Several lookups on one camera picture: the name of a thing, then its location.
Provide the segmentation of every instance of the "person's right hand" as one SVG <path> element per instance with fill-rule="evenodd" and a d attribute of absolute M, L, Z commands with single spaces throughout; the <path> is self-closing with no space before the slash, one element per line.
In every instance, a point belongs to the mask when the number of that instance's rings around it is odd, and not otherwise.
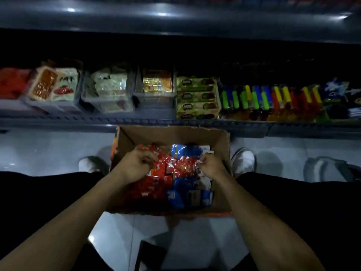
<path fill-rule="evenodd" d="M 199 163 L 199 168 L 207 177 L 217 181 L 224 175 L 229 175 L 222 160 L 214 154 L 206 153 L 200 160 L 202 163 Z"/>
<path fill-rule="evenodd" d="M 158 154 L 150 150 L 136 148 L 123 157 L 123 159 L 110 172 L 123 184 L 135 182 L 143 178 L 153 168 L 154 162 L 158 161 Z"/>

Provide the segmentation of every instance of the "tile floor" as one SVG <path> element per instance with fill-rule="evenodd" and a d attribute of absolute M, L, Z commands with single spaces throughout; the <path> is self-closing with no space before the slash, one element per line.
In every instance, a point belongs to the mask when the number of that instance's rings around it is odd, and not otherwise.
<path fill-rule="evenodd" d="M 76 172 L 78 160 L 85 156 L 98 155 L 109 162 L 113 138 L 104 133 L 13 130 L 0 134 L 0 171 L 31 176 Z M 258 173 L 295 180 L 304 180 L 305 162 L 318 156 L 361 165 L 359 141 L 235 138 L 231 154 L 243 146 L 256 154 Z M 248 253 L 233 218 L 175 220 L 105 212 L 89 238 L 116 271 L 134 270 L 141 240 L 168 247 L 163 265 L 168 269 L 229 270 Z"/>

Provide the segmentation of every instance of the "foot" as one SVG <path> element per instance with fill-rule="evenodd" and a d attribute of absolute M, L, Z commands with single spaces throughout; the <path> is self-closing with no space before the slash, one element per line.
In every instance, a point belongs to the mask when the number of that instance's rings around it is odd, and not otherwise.
<path fill-rule="evenodd" d="M 101 158 L 96 156 L 89 156 L 79 161 L 79 172 L 101 172 L 104 175 L 108 173 L 108 165 Z"/>
<path fill-rule="evenodd" d="M 244 173 L 255 171 L 255 155 L 245 147 L 242 147 L 235 152 L 235 154 L 231 158 L 231 162 L 232 174 L 234 178 L 237 178 Z"/>

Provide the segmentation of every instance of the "bottom shelf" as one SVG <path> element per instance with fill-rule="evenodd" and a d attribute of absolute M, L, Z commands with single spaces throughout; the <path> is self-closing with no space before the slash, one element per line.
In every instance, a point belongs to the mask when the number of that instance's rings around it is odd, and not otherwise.
<path fill-rule="evenodd" d="M 36 128 L 53 131 L 115 132 L 117 125 L 188 125 L 224 129 L 237 137 L 361 139 L 361 123 L 268 123 L 221 120 L 119 118 L 90 115 L 0 116 L 0 130 Z"/>

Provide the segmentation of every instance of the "person's left hand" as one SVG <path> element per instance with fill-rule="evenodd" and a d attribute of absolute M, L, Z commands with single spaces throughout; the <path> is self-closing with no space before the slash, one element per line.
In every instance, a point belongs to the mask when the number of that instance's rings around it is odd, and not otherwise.
<path fill-rule="evenodd" d="M 110 175 L 121 179 L 125 185 L 143 178 L 158 161 L 158 154 L 150 150 L 136 148 L 125 154 L 123 159 L 110 172 Z"/>

